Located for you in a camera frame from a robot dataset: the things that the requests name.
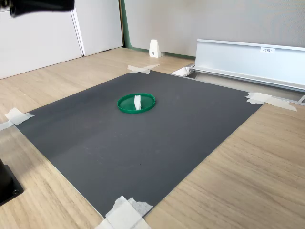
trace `wood grain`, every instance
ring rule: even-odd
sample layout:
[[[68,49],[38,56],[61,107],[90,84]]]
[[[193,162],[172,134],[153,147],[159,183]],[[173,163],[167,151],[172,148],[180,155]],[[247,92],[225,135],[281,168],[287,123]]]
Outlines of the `wood grain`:
[[[305,107],[264,104],[145,218],[153,228],[305,228]]]
[[[128,72],[190,60],[119,48],[0,81],[0,119],[30,111]],[[305,107],[263,105],[145,220],[152,229],[304,229]],[[0,131],[0,157],[25,192],[0,207],[0,228],[94,228],[102,217],[16,127]]]
[[[124,48],[0,80],[0,122],[10,109],[28,112],[129,72],[127,65],[171,73],[193,61]],[[1,229],[95,228],[102,216],[16,128],[0,131],[0,158],[25,189],[0,207]]]

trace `green lid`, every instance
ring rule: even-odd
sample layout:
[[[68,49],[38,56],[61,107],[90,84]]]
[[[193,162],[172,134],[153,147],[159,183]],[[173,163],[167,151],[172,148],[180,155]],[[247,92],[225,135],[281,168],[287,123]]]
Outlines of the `green lid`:
[[[141,96],[141,109],[136,110],[134,105],[134,96]],[[156,98],[148,93],[134,93],[119,99],[118,107],[121,111],[131,114],[142,113],[152,109],[156,104]]]

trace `green ring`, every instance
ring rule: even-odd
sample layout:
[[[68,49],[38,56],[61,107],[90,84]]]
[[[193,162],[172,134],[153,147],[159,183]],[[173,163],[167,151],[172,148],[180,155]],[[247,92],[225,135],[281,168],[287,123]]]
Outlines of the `green ring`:
[[[138,111],[137,110],[127,110],[120,106],[121,102],[123,102],[124,100],[129,99],[131,97],[134,97],[135,95],[140,95],[141,97],[142,96],[149,97],[153,100],[153,103],[149,107],[146,107],[146,108],[138,110]],[[148,94],[148,93],[134,93],[134,94],[129,94],[129,95],[122,97],[121,99],[119,99],[117,104],[118,104],[118,108],[125,113],[138,114],[138,113],[142,113],[142,112],[152,109],[156,105],[156,98],[152,94]]]

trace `tape strip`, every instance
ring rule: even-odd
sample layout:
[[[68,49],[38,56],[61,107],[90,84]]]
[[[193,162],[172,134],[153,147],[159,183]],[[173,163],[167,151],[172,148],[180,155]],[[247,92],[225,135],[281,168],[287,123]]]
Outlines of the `tape strip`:
[[[245,98],[248,98],[247,102],[252,104],[268,103],[291,111],[297,111],[297,109],[294,106],[291,106],[288,101],[273,98],[269,94],[248,92],[248,95],[245,96]]]
[[[138,68],[138,67],[134,67],[131,65],[128,65],[129,70],[132,70],[132,72],[130,73],[144,73],[144,74],[149,74],[149,72],[151,71],[152,68],[159,66],[159,64],[155,64],[155,65],[148,65],[146,67],[143,68]]]
[[[121,196],[95,229],[151,229],[142,218],[151,208],[145,202],[137,202],[133,198],[127,201]]]
[[[305,95],[302,96],[302,98],[300,98],[299,102],[303,103],[303,101],[305,100]]]
[[[12,125],[19,125],[20,123],[23,123],[24,121],[28,120],[29,118],[32,118],[34,115],[30,113],[22,113],[20,110],[18,110],[16,107],[11,109],[5,116],[8,118],[8,121],[5,123],[0,124],[0,131],[4,130],[6,128],[9,128]]]

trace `white label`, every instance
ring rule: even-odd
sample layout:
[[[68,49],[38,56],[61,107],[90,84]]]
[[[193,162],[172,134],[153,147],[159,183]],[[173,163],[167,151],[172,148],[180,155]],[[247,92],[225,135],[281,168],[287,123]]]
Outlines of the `white label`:
[[[275,53],[275,49],[272,48],[261,48],[261,52],[263,53]]]

